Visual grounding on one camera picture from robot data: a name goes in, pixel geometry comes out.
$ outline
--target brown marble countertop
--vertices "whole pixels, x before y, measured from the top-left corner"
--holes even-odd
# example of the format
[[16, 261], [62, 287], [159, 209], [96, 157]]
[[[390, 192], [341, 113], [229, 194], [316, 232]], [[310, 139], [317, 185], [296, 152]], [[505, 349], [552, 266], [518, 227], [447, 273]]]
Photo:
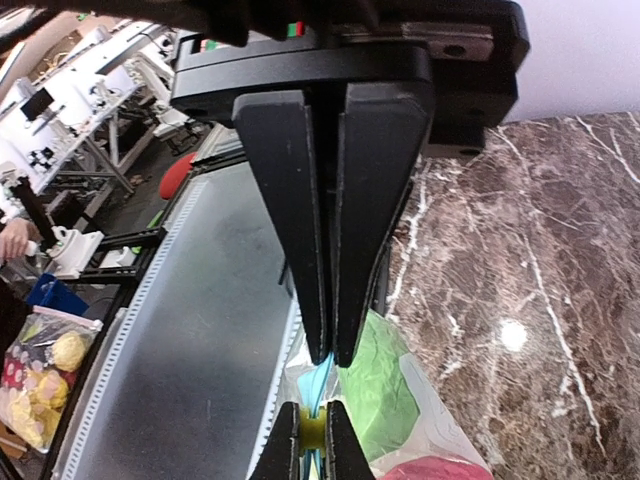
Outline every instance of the brown marble countertop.
[[640, 478], [640, 114], [419, 162], [389, 317], [496, 478]]

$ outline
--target person's hand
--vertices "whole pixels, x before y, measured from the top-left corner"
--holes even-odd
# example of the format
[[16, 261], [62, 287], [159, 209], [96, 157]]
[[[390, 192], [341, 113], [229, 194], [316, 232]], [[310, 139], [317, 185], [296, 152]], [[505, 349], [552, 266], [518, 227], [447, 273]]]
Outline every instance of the person's hand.
[[29, 225], [29, 222], [23, 218], [14, 218], [0, 232], [0, 263], [22, 257], [27, 252]]

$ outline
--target clear plastic bag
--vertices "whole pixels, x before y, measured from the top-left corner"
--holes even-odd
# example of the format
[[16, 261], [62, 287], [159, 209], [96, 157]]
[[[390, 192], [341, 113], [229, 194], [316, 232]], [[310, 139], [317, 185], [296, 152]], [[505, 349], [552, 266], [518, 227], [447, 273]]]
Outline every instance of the clear plastic bag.
[[[282, 374], [276, 412], [286, 401], [309, 406], [309, 398], [314, 400], [314, 395], [305, 392], [309, 383], [300, 379], [313, 376], [318, 368], [311, 363], [301, 328]], [[340, 400], [345, 404], [377, 478], [493, 478], [396, 327], [375, 312], [367, 317], [352, 366], [338, 369], [331, 365], [325, 376], [327, 384], [319, 401]], [[320, 392], [317, 385], [311, 390]]]
[[76, 381], [76, 372], [102, 322], [43, 307], [25, 321], [5, 352], [0, 419], [46, 452]]

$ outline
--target red chair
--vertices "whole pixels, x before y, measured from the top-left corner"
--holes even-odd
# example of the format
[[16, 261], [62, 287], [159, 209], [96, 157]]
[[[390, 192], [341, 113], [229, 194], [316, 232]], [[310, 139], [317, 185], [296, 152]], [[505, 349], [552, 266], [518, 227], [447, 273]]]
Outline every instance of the red chair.
[[184, 180], [191, 171], [191, 162], [196, 158], [196, 155], [197, 152], [185, 155], [174, 163], [173, 166], [167, 170], [167, 173], [164, 174], [159, 188], [160, 197], [163, 200], [171, 200], [176, 194], [182, 180]]

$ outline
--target blue box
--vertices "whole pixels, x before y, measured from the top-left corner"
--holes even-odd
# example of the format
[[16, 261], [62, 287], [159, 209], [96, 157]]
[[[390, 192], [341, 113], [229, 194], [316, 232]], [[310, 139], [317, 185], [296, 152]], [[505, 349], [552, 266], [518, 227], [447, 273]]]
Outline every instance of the blue box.
[[39, 305], [79, 317], [89, 308], [89, 305], [69, 290], [69, 287], [49, 273], [40, 277], [27, 297], [27, 303], [31, 306]]

